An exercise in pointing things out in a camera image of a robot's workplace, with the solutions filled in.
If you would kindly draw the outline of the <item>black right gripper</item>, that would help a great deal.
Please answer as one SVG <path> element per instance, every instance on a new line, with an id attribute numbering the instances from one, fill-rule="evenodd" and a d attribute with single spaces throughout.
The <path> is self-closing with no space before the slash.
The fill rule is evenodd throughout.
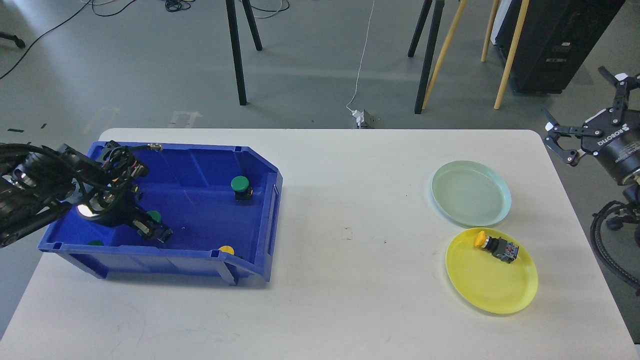
<path id="1" fill-rule="evenodd" d="M 639 88 L 640 74 L 613 75 L 605 66 L 598 71 L 615 87 L 611 112 L 602 109 L 581 126 L 566 126 L 542 109 L 547 120 L 542 141 L 564 164 L 576 167 L 585 155 L 592 155 L 619 186 L 630 185 L 639 175 L 640 112 L 627 108 L 631 91 Z M 612 124 L 612 116 L 622 119 Z"/>

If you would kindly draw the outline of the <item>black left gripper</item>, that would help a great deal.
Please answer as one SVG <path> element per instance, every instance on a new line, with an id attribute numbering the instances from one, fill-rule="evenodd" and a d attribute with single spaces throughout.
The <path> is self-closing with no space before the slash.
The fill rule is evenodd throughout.
<path id="1" fill-rule="evenodd" d="M 147 214 L 137 204 L 132 196 L 121 196 L 110 203 L 106 208 L 98 209 L 98 202 L 91 200 L 87 203 L 79 203 L 76 210 L 80 218 L 105 227 L 117 227 L 120 225 L 133 226 L 137 234 L 144 240 L 156 241 L 158 222 L 155 219 L 147 219 Z"/>

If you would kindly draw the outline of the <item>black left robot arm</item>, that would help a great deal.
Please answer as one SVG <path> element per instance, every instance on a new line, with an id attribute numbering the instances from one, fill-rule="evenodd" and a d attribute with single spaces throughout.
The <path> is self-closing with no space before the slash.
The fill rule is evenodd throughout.
<path id="1" fill-rule="evenodd" d="M 108 141 L 98 159 L 68 145 L 1 145 L 0 242 L 5 248 L 76 209 L 105 227 L 128 226 L 143 239 L 165 243 L 172 230 L 159 215 L 138 205 L 137 178 L 149 168 L 137 150 L 160 152 L 162 145 L 126 146 Z"/>

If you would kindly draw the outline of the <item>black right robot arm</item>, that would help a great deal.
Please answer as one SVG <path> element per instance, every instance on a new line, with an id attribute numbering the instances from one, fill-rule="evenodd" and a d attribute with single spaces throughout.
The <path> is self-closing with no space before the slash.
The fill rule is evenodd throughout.
<path id="1" fill-rule="evenodd" d="M 618 231 L 640 221 L 640 113 L 629 108 L 631 91 L 639 88 L 639 75 L 612 74 L 604 66 L 599 73 L 615 88 L 614 99 L 580 126 L 564 126 L 542 110 L 547 118 L 544 145 L 565 164 L 577 166 L 585 155 L 594 157 L 617 185 L 623 186 L 625 202 L 610 201 L 592 215 L 589 244 L 596 257 L 617 278 L 636 292 L 640 281 L 614 260 L 602 239 L 602 229 Z"/>

